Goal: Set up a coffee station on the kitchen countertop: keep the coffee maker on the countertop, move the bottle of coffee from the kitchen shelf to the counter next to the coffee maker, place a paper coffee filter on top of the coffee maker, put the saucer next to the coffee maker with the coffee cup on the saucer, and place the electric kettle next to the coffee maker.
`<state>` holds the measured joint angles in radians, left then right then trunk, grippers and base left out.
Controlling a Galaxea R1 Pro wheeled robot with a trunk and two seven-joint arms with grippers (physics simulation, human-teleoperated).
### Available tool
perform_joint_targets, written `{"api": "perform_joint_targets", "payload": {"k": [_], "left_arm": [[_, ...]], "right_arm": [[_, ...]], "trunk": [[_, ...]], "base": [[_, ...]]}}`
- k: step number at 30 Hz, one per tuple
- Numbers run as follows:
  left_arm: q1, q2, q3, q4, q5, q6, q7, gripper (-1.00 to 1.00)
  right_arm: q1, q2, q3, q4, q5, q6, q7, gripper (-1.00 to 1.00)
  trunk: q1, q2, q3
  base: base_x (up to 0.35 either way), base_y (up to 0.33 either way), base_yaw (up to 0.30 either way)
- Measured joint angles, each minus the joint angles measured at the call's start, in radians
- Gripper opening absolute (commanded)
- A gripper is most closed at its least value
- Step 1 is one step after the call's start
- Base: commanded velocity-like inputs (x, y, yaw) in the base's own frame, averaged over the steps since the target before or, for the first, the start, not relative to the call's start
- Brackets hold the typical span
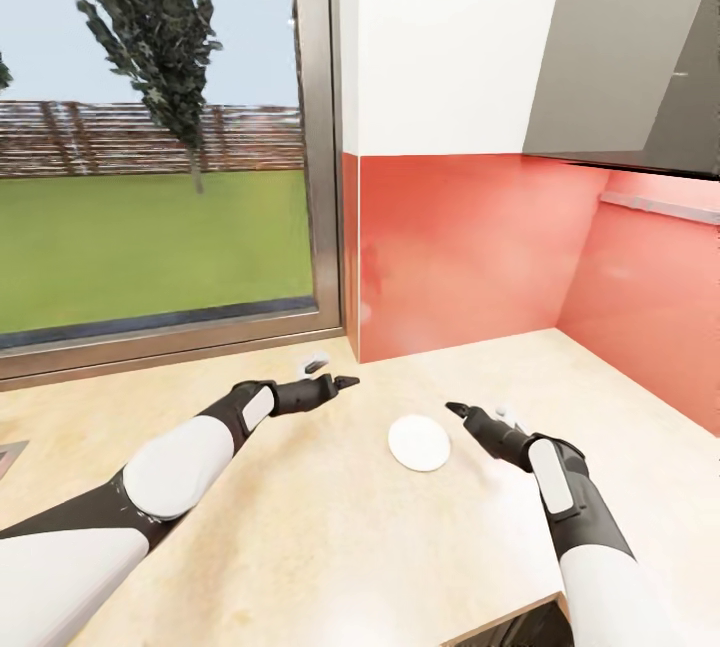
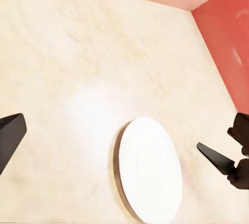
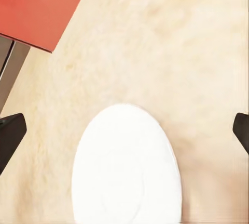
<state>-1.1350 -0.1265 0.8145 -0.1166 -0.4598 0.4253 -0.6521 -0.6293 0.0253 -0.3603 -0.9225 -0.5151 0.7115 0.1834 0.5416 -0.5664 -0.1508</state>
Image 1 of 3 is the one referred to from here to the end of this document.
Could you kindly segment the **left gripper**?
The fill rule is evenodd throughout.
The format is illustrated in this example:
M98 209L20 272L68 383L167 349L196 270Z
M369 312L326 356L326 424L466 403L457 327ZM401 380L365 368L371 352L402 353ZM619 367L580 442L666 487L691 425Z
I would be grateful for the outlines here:
M333 380L331 374L325 373L315 379L304 379L298 383L291 382L296 392L296 406L294 413L310 412L319 408L339 394L339 390L360 384L360 378L353 376L336 376Z

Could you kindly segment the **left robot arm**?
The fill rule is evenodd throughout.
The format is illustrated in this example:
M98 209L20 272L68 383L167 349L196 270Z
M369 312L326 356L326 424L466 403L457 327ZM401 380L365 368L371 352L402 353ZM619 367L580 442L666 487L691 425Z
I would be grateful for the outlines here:
M243 380L106 484L0 529L0 647L66 647L128 575L176 531L269 416L310 412L360 384L299 362L294 382Z

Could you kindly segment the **saucer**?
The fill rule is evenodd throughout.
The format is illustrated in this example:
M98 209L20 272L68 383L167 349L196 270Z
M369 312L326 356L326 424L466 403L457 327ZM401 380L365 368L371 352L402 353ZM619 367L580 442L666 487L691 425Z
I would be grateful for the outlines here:
M425 416L408 415L391 427L388 443L394 457L407 468L429 471L449 457L449 437L442 426Z

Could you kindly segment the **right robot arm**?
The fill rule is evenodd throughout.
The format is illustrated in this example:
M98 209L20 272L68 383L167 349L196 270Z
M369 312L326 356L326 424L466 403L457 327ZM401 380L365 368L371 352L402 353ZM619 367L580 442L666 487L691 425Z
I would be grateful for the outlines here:
M642 571L584 457L529 425L511 404L490 417L445 405L496 460L535 474L563 579L575 647L689 647Z

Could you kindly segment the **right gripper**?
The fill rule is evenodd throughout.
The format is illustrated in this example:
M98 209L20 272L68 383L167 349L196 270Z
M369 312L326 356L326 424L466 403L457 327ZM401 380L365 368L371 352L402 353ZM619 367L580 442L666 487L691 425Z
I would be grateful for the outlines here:
M493 459L504 459L503 440L509 432L514 430L511 426L493 420L479 406L468 406L462 402L447 402L445 407L464 419L464 428Z

